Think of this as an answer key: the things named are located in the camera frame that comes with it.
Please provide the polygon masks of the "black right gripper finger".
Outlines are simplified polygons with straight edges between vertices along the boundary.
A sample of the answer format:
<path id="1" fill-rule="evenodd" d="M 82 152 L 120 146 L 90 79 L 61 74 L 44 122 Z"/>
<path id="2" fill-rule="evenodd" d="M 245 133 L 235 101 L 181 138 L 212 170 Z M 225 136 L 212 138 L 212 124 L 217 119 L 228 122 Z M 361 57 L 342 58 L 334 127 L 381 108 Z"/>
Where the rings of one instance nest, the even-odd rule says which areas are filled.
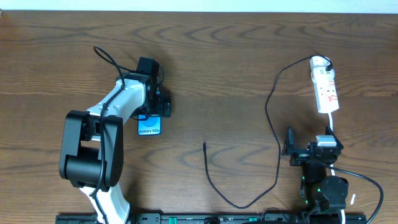
<path id="1" fill-rule="evenodd" d="M 294 132 L 290 125 L 287 125 L 284 148 L 285 149 L 294 149 L 295 148 Z"/>
<path id="2" fill-rule="evenodd" d="M 331 130 L 331 128 L 329 126 L 325 127 L 325 134 L 335 136 L 334 132 Z"/>

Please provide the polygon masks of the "blue Galaxy smartphone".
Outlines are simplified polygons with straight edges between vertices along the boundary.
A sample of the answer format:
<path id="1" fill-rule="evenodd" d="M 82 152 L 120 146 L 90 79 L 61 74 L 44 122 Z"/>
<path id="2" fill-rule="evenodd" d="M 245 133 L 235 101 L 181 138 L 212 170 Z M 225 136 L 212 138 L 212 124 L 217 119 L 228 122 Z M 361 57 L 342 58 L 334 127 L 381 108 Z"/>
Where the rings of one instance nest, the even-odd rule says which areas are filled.
<path id="1" fill-rule="evenodd" d="M 139 115 L 137 132 L 140 136 L 150 136 L 161 134 L 161 117 Z"/>

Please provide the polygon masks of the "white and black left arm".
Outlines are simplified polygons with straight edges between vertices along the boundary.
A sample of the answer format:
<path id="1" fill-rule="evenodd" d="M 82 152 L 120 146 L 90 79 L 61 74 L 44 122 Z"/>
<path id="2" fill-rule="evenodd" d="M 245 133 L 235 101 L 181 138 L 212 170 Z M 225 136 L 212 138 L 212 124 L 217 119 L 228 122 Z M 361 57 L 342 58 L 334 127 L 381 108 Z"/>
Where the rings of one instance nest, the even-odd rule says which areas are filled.
<path id="1" fill-rule="evenodd" d="M 170 116 L 170 102 L 164 99 L 159 85 L 157 72 L 126 72 L 98 104 L 67 114 L 59 173 L 88 197 L 95 213 L 58 215 L 56 223 L 136 221 L 119 184 L 124 166 L 124 125 L 135 119 L 140 136 L 162 132 L 161 119 Z"/>

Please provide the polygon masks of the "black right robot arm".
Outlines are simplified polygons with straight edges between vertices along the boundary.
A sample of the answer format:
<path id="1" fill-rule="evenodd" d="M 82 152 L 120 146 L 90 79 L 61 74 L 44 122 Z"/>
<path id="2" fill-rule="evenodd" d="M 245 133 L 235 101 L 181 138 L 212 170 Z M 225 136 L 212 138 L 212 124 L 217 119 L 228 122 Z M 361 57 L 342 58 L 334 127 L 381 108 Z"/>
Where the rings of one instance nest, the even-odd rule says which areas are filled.
<path id="1" fill-rule="evenodd" d="M 284 156 L 290 156 L 290 165 L 302 168 L 300 194 L 307 208 L 300 214 L 305 223 L 331 215 L 331 222 L 341 222 L 341 211 L 346 208 L 349 183 L 346 179 L 328 175 L 328 166 L 337 161 L 344 149 L 330 127 L 318 135 L 305 149 L 295 146 L 293 129 L 288 126 L 284 143 Z"/>

